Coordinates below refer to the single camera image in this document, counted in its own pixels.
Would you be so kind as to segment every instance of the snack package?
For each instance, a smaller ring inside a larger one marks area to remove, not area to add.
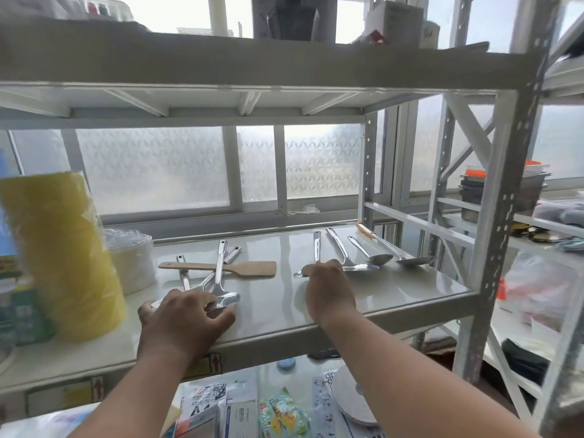
[[[258,409],[259,425],[265,438],[293,438],[308,432],[308,418],[294,404],[286,387],[260,401]]]

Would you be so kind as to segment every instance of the plastic packaging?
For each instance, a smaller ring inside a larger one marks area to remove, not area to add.
[[[104,229],[103,239],[125,295],[156,283],[154,243],[136,230]]]
[[[0,179],[0,200],[19,265],[38,286],[57,335],[87,341],[120,324],[126,305],[84,176]]]
[[[0,22],[14,23],[35,17],[85,20],[85,0],[0,0]]]
[[[505,275],[506,306],[524,319],[543,315],[561,325],[577,285],[575,269],[519,252]]]
[[[265,438],[293,438],[308,432],[306,414],[294,404],[286,387],[260,401],[259,425]]]

